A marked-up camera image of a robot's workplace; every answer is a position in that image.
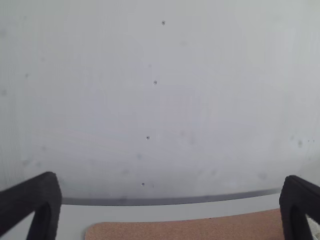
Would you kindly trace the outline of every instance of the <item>stain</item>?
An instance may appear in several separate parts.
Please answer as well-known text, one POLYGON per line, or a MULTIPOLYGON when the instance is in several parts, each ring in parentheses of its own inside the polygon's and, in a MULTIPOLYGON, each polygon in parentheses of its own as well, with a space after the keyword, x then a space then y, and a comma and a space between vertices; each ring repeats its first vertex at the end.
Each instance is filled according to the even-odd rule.
POLYGON ((217 175, 217 170, 216 170, 216 169, 213 169, 213 170, 211 171, 211 175, 212 175, 212 176, 217 175))
POLYGON ((136 155, 136 158, 137 158, 138 160, 141 160, 141 159, 142 159, 142 154, 141 154, 141 153, 138 153, 138 154, 136 155))
POLYGON ((121 196, 119 199, 117 199, 117 204, 125 205, 127 201, 128 201, 128 197, 127 196, 121 196))
POLYGON ((94 166, 94 165, 96 165, 96 160, 93 159, 93 158, 90 158, 89 159, 89 163, 90 163, 91 166, 94 166))
POLYGON ((0 30, 0 39, 4 39, 7 36, 7 30, 6 29, 1 29, 0 30))
POLYGON ((260 173, 258 173, 258 178, 260 179, 260 180, 266 180, 267 179, 267 177, 268 177, 268 174, 266 173, 266 172, 260 172, 260 173))
POLYGON ((282 22, 283 17, 280 14, 274 14, 272 19, 276 24, 279 24, 282 22))
POLYGON ((121 172, 122 175, 128 175, 129 173, 130 173, 130 171, 128 169, 124 169, 121 172))
POLYGON ((7 96, 7 90, 6 89, 2 89, 0 94, 1 94, 2 97, 7 96))
POLYGON ((187 41, 180 41, 180 46, 181 47, 186 47, 188 45, 187 41))
POLYGON ((24 166, 24 167, 26 167, 26 166, 28 166, 30 163, 32 163, 33 162, 33 159, 32 158, 27 158, 26 160, 24 160, 23 162, 22 162, 22 166, 24 166))
POLYGON ((192 133, 191 136, 190 136, 190 140, 189 140, 189 144, 190 145, 195 145, 196 144, 196 137, 195 135, 192 133))
POLYGON ((62 177, 58 176, 57 178, 60 186, 66 185, 66 181, 62 177))

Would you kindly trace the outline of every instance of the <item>metal edge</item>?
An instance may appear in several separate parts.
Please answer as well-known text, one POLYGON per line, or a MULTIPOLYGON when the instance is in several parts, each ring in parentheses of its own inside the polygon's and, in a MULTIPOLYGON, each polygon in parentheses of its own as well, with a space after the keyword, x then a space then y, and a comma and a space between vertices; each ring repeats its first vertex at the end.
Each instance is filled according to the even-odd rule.
POLYGON ((271 194, 278 194, 281 188, 271 188, 266 190, 238 192, 221 195, 177 197, 177 198, 115 198, 115 199, 90 199, 64 197, 62 204, 83 205, 83 206, 156 206, 156 205, 177 205, 177 204, 197 204, 218 202, 226 200, 254 198, 271 194))

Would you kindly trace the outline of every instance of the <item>white wall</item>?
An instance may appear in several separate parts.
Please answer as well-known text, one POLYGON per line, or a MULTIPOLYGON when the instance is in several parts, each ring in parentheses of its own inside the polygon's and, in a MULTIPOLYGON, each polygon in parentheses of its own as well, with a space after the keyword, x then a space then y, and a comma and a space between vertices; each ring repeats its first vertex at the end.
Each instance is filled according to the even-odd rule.
POLYGON ((69 198, 319 184, 319 13, 318 0, 1 0, 0 188, 44 171, 69 198))

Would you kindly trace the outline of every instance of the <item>cork board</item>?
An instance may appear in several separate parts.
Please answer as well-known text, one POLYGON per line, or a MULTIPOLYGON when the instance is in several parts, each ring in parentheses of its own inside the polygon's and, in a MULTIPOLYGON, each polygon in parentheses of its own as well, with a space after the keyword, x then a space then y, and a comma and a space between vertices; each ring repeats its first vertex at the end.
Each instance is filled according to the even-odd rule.
POLYGON ((284 240, 279 209, 167 222, 102 222, 85 240, 284 240))

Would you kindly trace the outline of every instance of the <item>curved white panel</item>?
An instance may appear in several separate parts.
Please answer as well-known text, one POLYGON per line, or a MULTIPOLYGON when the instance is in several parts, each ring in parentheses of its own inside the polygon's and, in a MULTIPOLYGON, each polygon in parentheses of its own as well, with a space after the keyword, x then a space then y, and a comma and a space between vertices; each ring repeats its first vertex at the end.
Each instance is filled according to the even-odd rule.
POLYGON ((44 171, 75 199, 319 184, 319 13, 318 0, 1 1, 1 188, 44 171))

